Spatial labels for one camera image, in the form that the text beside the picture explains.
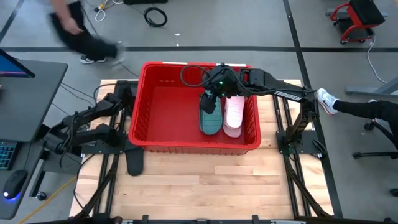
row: person's leg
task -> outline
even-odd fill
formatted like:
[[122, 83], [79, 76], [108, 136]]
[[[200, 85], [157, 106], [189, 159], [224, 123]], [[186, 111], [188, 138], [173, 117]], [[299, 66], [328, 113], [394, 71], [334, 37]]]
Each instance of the person's leg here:
[[87, 58], [97, 61], [103, 60], [106, 57], [115, 58], [118, 54], [116, 44], [108, 44], [105, 41], [93, 37], [84, 25], [83, 7], [81, 2], [76, 2], [69, 5], [70, 14], [81, 29], [84, 30], [82, 34], [78, 34], [78, 41], [80, 45], [80, 53], [83, 53]]
[[70, 49], [83, 54], [81, 61], [83, 63], [93, 63], [104, 60], [106, 57], [117, 57], [118, 48], [116, 45], [107, 44], [104, 41], [94, 38], [84, 26], [84, 17], [81, 3], [76, 2], [69, 5], [71, 16], [84, 33], [73, 35], [65, 31], [61, 25], [60, 19], [55, 13], [50, 15], [50, 19], [58, 34], [60, 40]]
[[338, 111], [348, 113], [361, 118], [379, 118], [387, 121], [391, 132], [397, 139], [394, 144], [398, 148], [398, 105], [388, 101], [373, 101], [369, 103], [348, 103], [340, 101], [330, 95], [326, 90], [319, 89], [317, 99], [328, 114], [335, 114]]
[[361, 118], [379, 118], [389, 123], [398, 122], [398, 105], [388, 101], [348, 103], [336, 100], [333, 108], [339, 112], [348, 113]]

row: red stool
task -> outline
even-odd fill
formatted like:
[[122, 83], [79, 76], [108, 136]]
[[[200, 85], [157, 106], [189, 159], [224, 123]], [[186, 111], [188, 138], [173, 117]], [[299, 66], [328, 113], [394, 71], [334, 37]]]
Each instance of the red stool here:
[[[347, 7], [349, 18], [336, 18], [336, 14], [342, 7]], [[374, 37], [373, 27], [382, 24], [385, 19], [372, 0], [351, 0], [349, 3], [338, 6], [331, 14], [333, 25], [339, 25], [342, 35], [341, 44], [347, 42], [360, 42]]]

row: black pants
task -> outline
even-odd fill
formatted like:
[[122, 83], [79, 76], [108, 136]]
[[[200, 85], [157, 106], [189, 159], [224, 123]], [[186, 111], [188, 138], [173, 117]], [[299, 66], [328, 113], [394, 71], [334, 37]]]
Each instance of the black pants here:
[[114, 44], [108, 44], [105, 41], [93, 37], [84, 25], [84, 15], [81, 2], [75, 2], [68, 5], [70, 14], [79, 28], [84, 32], [78, 35], [73, 35], [65, 31], [61, 25], [61, 21], [56, 13], [50, 14], [52, 24], [54, 25], [55, 31], [62, 42], [70, 49], [84, 54], [90, 60], [102, 60], [105, 57], [115, 58], [118, 52], [118, 48]]
[[398, 104], [388, 101], [370, 103], [348, 103], [336, 101], [333, 108], [361, 118], [379, 118], [387, 121], [394, 135], [394, 144], [398, 148]]

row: computer mouse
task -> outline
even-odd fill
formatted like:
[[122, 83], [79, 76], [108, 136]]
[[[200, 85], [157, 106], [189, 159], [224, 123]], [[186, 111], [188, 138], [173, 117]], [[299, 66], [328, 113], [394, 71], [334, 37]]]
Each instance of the computer mouse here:
[[2, 194], [6, 199], [13, 199], [19, 192], [21, 192], [22, 186], [27, 177], [27, 172], [24, 170], [17, 170], [13, 172], [7, 179], [2, 190]]

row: person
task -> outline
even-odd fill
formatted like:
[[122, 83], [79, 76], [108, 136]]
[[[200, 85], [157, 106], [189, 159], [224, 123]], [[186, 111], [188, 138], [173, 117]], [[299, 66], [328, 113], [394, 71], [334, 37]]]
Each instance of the person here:
[[121, 62], [123, 48], [93, 37], [84, 25], [83, 6], [79, 0], [50, 0], [50, 20], [60, 40], [69, 48], [81, 53], [80, 62], [91, 64], [105, 62], [108, 57]]
[[381, 119], [388, 122], [394, 136], [393, 143], [398, 149], [398, 104], [376, 100], [371, 100], [368, 103], [344, 102], [329, 94], [323, 88], [317, 91], [317, 99], [329, 115], [342, 112], [360, 118]]

